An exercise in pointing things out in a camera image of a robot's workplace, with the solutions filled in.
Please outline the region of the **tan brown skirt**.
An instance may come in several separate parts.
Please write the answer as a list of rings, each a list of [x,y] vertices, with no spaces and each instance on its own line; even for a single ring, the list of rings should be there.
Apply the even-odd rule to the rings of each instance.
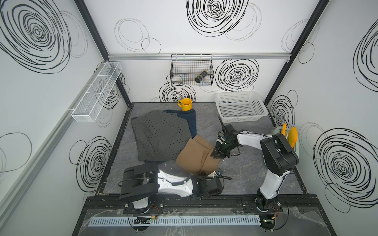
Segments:
[[[211,156],[215,146],[203,137],[190,138],[176,159],[176,164],[193,175],[209,175],[218,169],[220,160]]]

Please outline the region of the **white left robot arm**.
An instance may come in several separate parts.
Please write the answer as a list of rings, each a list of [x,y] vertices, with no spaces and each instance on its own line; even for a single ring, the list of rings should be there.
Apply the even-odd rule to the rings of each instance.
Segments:
[[[215,171],[209,175],[201,174],[187,177],[174,176],[158,168],[158,164],[147,163],[126,168],[123,178],[118,182],[121,188],[119,200],[132,203],[134,209],[145,209],[150,205],[150,197],[156,194],[187,197],[210,197],[224,190],[223,181],[233,178]]]

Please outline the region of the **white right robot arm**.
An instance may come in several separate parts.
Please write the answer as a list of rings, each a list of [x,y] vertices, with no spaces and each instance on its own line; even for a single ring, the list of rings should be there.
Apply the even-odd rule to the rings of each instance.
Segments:
[[[295,127],[288,132],[283,128],[279,133],[268,135],[250,131],[237,132],[232,125],[223,125],[211,156],[215,159],[231,157],[231,151],[241,146],[261,150],[268,171],[257,191],[255,203],[259,211],[267,212],[274,207],[284,178],[299,163],[294,150],[297,141]]]

